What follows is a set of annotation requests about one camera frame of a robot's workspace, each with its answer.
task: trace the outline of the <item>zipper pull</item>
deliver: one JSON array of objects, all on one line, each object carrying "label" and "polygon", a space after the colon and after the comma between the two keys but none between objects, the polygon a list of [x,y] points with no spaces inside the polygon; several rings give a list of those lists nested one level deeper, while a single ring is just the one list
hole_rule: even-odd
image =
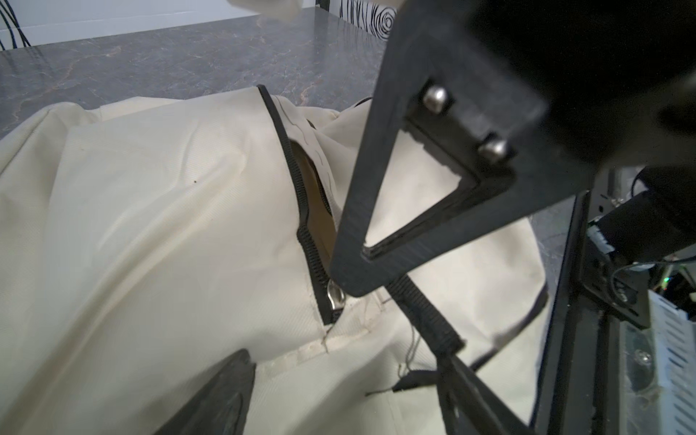
[{"label": "zipper pull", "polygon": [[331,323],[336,323],[346,306],[346,294],[334,280],[330,279],[326,285],[326,295],[329,296],[329,302],[331,302]]}]

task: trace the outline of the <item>wire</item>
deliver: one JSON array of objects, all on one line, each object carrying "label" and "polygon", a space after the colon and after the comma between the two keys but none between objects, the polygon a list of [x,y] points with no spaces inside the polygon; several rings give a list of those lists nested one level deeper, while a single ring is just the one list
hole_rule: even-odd
[{"label": "wire", "polygon": [[[409,355],[411,355],[411,350],[413,350],[413,346],[416,344],[416,328],[411,325],[411,344],[409,345],[409,349],[406,350],[406,356],[404,357],[404,363],[405,363],[405,368],[408,368],[409,364]],[[406,376],[406,373],[402,374],[402,365],[399,364],[399,368],[397,371],[397,375],[399,375],[399,378],[402,378]]]},{"label": "wire", "polygon": [[411,369],[411,363],[413,362],[414,359],[416,359],[416,352],[418,351],[418,345],[420,344],[420,339],[421,336],[418,336],[418,339],[416,340],[416,345],[413,346],[413,350],[411,351],[411,356],[406,358],[406,369],[408,372],[406,374],[410,373],[412,371]]},{"label": "wire", "polygon": [[5,22],[7,29],[10,31],[10,36],[12,37],[12,48],[17,48],[17,41],[15,41],[15,34],[12,32],[12,27],[10,27],[10,23],[7,22],[7,18],[5,18],[5,14],[3,14],[1,10],[0,10],[0,16],[2,16],[2,20]]},{"label": "wire", "polygon": [[17,29],[17,32],[19,33],[19,37],[22,39],[22,45],[25,47],[31,47],[31,44],[29,44],[29,40],[26,39],[26,36],[24,35],[24,32],[22,31],[22,27],[19,25],[19,21],[17,21],[17,16],[15,15],[15,11],[12,9],[12,6],[10,6],[10,2],[8,0],[5,0],[5,3],[7,3],[7,7],[10,9],[9,12],[5,8],[5,5],[2,4],[2,1],[0,1],[0,8],[5,11],[5,14],[9,16],[10,21],[12,24],[15,25],[15,29]]},{"label": "wire", "polygon": [[669,265],[673,265],[673,264],[681,265],[681,264],[694,263],[694,262],[696,262],[696,255],[694,255],[694,256],[692,256],[692,257],[683,258],[683,259],[681,259],[681,260],[673,260],[673,261],[647,261],[647,262],[643,262],[643,263],[627,264],[626,266],[621,266],[621,267],[618,268],[618,269],[614,269],[614,271],[611,273],[611,275],[609,275],[609,289],[611,290],[612,296],[613,296],[615,299],[618,299],[618,298],[616,297],[616,296],[617,296],[617,291],[616,291],[616,286],[615,286],[615,284],[614,284],[614,281],[616,280],[616,275],[617,275],[619,272],[624,271],[624,270],[626,270],[626,269],[630,269],[630,268],[632,268],[632,267],[647,266],[648,264],[661,264],[661,265],[663,265],[663,266],[669,266]]}]

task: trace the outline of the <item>black cable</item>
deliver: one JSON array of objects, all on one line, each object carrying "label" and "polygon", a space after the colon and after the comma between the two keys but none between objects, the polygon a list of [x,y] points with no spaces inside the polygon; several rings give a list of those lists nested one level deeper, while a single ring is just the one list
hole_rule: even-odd
[{"label": "black cable", "polygon": [[26,36],[22,31],[22,27],[19,25],[19,21],[17,21],[17,16],[15,15],[15,11],[12,9],[12,6],[10,6],[10,2],[8,0],[5,0],[5,3],[7,3],[7,7],[10,9],[10,11],[8,12],[8,10],[5,8],[5,5],[2,4],[2,1],[0,1],[0,8],[2,8],[2,10],[5,11],[5,14],[9,16],[12,24],[15,25],[15,29],[17,29],[19,37],[22,39],[22,45],[24,45],[25,47],[31,47],[31,44],[29,44],[29,40],[26,39]]},{"label": "black cable", "polygon": [[609,275],[609,289],[611,290],[612,296],[616,298],[617,296],[617,291],[616,291],[616,286],[614,284],[614,281],[616,280],[616,274],[618,274],[621,271],[624,271],[626,269],[630,269],[632,267],[637,267],[637,266],[647,266],[648,264],[661,264],[663,266],[667,266],[670,264],[687,264],[687,263],[694,263],[696,262],[696,255],[692,257],[687,257],[683,258],[681,260],[673,260],[673,261],[646,261],[643,263],[633,263],[633,264],[627,264],[626,266],[621,266],[618,269],[615,269],[611,275]]},{"label": "black cable", "polygon": [[10,23],[7,22],[7,18],[5,18],[5,14],[3,14],[1,10],[0,10],[0,17],[2,17],[2,20],[5,22],[7,29],[10,31],[10,36],[12,37],[12,48],[17,48],[17,41],[15,41],[15,34],[12,32],[12,27],[10,27]]}]

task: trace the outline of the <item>white cloth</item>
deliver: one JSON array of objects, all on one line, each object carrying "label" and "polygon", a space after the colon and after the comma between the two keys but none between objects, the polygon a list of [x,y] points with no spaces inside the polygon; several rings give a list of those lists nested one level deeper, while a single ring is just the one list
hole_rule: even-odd
[{"label": "white cloth", "polygon": [[[274,102],[338,218],[369,104]],[[0,141],[0,171],[1,433],[151,434],[241,348],[258,363],[246,434],[443,432],[433,388],[365,397],[397,381],[412,338],[383,289],[322,324],[258,89],[56,104]],[[368,240],[455,181],[400,134]],[[465,363],[516,327],[544,283],[525,219],[410,275],[467,339]],[[542,329],[480,371],[524,420]],[[434,368],[425,344],[411,366]]]}]

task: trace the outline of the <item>black fabric edge trim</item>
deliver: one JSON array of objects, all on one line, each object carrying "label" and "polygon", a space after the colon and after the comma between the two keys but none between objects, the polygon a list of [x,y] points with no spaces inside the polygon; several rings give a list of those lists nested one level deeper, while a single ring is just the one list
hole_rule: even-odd
[{"label": "black fabric edge trim", "polygon": [[537,295],[537,298],[535,299],[532,308],[529,310],[527,315],[514,327],[514,329],[517,330],[517,334],[513,335],[507,342],[503,344],[503,346],[500,346],[497,349],[491,349],[487,353],[480,356],[476,361],[469,365],[469,368],[474,372],[477,372],[481,367],[486,365],[487,362],[489,362],[495,355],[497,355],[498,352],[503,350],[512,340],[514,340],[522,331],[524,331],[527,328],[527,326],[529,326],[529,324],[532,323],[532,321],[534,321],[534,319],[536,319],[541,314],[541,312],[544,310],[544,307],[546,307],[547,303],[548,285],[544,284],[544,286],[541,288],[541,291]]},{"label": "black fabric edge trim", "polygon": [[258,85],[257,88],[261,93],[261,98],[266,105],[269,115],[271,116],[273,126],[276,128],[276,133],[278,134],[280,146],[283,149],[283,154],[285,155],[285,162],[287,163],[287,169],[290,172],[292,186],[295,189],[295,196],[297,197],[297,208],[299,210],[300,217],[299,227],[297,228],[296,234],[297,240],[300,243],[300,246],[302,246],[302,251],[305,253],[307,268],[309,269],[309,276],[312,281],[314,297],[317,302],[319,314],[322,316],[322,322],[325,325],[328,325],[334,323],[329,294],[326,292],[326,286],[329,284],[329,276],[324,270],[321,258],[319,257],[319,251],[317,250],[317,246],[315,245],[307,226],[307,221],[309,219],[309,201],[307,199],[307,191],[305,190],[304,183],[302,181],[302,173],[300,172],[300,168],[295,161],[294,155],[292,154],[290,140],[287,137],[287,132],[283,126],[283,121],[280,119],[280,114],[278,113],[278,109],[271,99],[271,95],[266,89],[266,86]]},{"label": "black fabric edge trim", "polygon": [[371,99],[372,99],[372,97],[365,97],[362,100],[358,101],[357,103],[353,104],[353,107],[355,108],[357,106],[360,106],[362,103],[366,103],[366,102],[370,101]]}]

